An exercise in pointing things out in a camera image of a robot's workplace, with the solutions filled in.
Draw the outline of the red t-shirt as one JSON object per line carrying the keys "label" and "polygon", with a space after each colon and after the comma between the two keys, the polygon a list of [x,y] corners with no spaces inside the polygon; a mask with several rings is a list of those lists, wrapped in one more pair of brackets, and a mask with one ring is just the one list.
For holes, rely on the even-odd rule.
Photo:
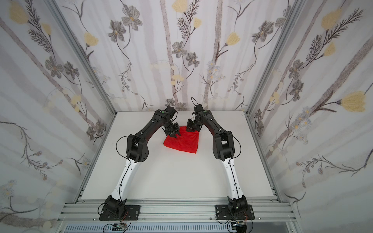
{"label": "red t-shirt", "polygon": [[187,126],[181,126],[179,129],[181,135],[177,135],[177,138],[167,136],[163,145],[167,148],[171,148],[178,151],[197,153],[199,145],[199,132],[187,131]]}

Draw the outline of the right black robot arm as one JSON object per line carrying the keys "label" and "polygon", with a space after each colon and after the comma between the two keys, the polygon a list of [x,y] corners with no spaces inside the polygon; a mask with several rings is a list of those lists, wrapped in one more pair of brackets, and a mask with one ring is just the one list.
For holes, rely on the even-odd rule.
{"label": "right black robot arm", "polygon": [[235,144],[236,139],[232,132],[225,130],[215,120],[209,110],[205,110],[201,104],[194,106],[194,112],[187,121],[187,131],[200,131],[206,126],[210,131],[212,140],[212,150],[214,157],[219,160],[225,170],[227,182],[229,185],[228,213],[234,217],[241,217],[248,210],[247,199],[241,189],[235,169]]}

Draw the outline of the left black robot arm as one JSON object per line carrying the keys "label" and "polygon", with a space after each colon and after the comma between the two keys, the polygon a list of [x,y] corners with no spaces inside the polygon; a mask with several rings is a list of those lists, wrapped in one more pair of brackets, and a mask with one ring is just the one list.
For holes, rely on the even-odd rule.
{"label": "left black robot arm", "polygon": [[179,125],[173,120],[176,114],[177,111],[171,106],[167,106],[164,110],[158,109],[139,132],[125,136],[127,139],[126,154],[121,155],[126,159],[125,168],[113,192],[106,198],[101,211],[98,211],[99,220],[125,220],[130,215],[125,206],[129,186],[138,166],[149,156],[148,142],[159,128],[164,128],[166,136],[173,138],[180,136]]}

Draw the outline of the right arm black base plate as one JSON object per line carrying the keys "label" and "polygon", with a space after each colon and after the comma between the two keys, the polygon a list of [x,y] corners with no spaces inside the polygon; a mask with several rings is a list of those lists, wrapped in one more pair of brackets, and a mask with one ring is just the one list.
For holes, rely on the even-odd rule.
{"label": "right arm black base plate", "polygon": [[228,205],[215,205],[215,214],[217,220],[255,220],[253,207],[247,205],[243,210],[229,210]]}

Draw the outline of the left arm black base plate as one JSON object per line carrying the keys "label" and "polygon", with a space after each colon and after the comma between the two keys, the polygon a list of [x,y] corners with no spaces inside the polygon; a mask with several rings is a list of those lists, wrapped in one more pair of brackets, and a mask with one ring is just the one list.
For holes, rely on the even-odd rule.
{"label": "left arm black base plate", "polygon": [[108,207],[105,205],[100,212],[100,221],[137,221],[139,219],[141,205],[126,205],[115,207]]}

